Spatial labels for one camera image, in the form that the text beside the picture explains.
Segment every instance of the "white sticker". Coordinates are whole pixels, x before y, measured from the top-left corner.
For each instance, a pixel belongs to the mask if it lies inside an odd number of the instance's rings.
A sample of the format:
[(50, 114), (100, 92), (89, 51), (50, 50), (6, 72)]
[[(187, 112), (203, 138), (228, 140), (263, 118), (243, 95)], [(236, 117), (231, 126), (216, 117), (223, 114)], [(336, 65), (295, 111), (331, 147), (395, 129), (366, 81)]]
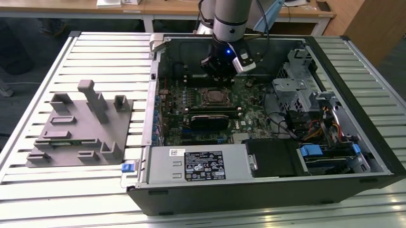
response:
[(184, 156), (184, 149), (169, 149), (169, 156)]
[(123, 13), (140, 13), (140, 10), (123, 10)]

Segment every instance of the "black cable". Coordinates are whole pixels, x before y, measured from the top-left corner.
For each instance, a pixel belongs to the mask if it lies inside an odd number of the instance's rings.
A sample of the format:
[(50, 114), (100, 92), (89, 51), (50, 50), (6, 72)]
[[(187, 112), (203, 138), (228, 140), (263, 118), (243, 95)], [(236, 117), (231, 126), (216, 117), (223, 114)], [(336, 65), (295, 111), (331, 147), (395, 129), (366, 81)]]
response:
[(276, 124), (286, 132), (287, 134), (298, 141), (300, 141), (299, 137), (290, 131), (290, 129), (287, 129), (286, 127), (283, 127), (271, 117), (270, 115), (271, 114), (279, 114), (280, 112), (271, 112), (270, 114), (267, 113), (267, 109), (266, 109), (266, 96), (267, 94), (264, 94), (264, 98), (263, 98), (263, 103), (262, 103), (262, 106), (263, 106), (263, 109), (264, 109), (264, 113), (266, 113), (266, 116), (268, 117), (270, 121)]
[(266, 21), (266, 50), (264, 50), (264, 52), (263, 52), (263, 54), (262, 54), (262, 58), (266, 56), (266, 54), (267, 54), (267, 50), (268, 50), (268, 43), (270, 43), (270, 40), (268, 40), (268, 30), (270, 30), (270, 27), (268, 27), (268, 24), (267, 24), (267, 17), (266, 17), (266, 12), (264, 12), (264, 8), (262, 7), (262, 5), (260, 5), (260, 2), (259, 2), (259, 0), (256, 0), (256, 5), (258, 5), (258, 7), (259, 7), (259, 11), (260, 11), (260, 14), (262, 14), (262, 18), (263, 18), (263, 20)]
[(205, 19), (204, 15), (201, 14), (201, 3), (203, 3), (203, 1), (204, 0), (199, 1), (197, 9), (199, 9), (199, 16), (201, 16), (203, 21), (207, 22), (207, 19)]
[(283, 4), (283, 5), (287, 7), (287, 13), (290, 15), (290, 21), (288, 21), (288, 23), (290, 23), (291, 22), (291, 8), (286, 4)]
[(286, 120), (280, 120), (279, 123), (278, 123), (278, 133), (276, 133), (276, 136), (275, 136), (276, 138), (279, 137), (280, 134), (287, 134), (287, 133), (280, 133), (280, 124), (282, 124), (282, 122), (286, 122)]

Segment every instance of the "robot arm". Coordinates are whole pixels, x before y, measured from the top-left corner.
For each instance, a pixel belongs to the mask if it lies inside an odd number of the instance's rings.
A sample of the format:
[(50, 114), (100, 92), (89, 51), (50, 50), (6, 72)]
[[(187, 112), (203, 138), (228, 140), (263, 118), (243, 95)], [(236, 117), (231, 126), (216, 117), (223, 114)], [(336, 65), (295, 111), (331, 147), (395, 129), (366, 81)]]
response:
[[(201, 68), (216, 81), (225, 82), (236, 73), (248, 72), (256, 67), (255, 57), (243, 39), (252, 0), (205, 1), (199, 2), (203, 16), (208, 15), (201, 17), (201, 24), (212, 27), (213, 39), (211, 54), (201, 61)], [(268, 9), (271, 15), (266, 17), (271, 19), (268, 24), (274, 24), (283, 2), (276, 0), (272, 3)]]

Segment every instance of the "motherboard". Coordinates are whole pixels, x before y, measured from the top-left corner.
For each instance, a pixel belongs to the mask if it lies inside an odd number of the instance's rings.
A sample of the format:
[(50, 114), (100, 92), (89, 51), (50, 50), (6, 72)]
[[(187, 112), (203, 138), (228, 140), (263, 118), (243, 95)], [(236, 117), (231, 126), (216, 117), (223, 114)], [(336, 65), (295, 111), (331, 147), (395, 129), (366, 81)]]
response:
[(272, 137), (263, 109), (270, 84), (237, 76), (227, 87), (189, 87), (183, 80), (160, 83), (164, 145), (241, 143)]

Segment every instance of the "barcode label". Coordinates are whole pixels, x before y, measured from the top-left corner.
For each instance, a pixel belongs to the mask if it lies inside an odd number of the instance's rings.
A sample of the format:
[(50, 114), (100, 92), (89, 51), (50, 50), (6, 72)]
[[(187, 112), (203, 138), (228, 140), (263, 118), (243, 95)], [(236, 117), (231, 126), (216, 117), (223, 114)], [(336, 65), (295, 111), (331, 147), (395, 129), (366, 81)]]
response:
[(169, 149), (169, 156), (184, 156), (184, 149)]

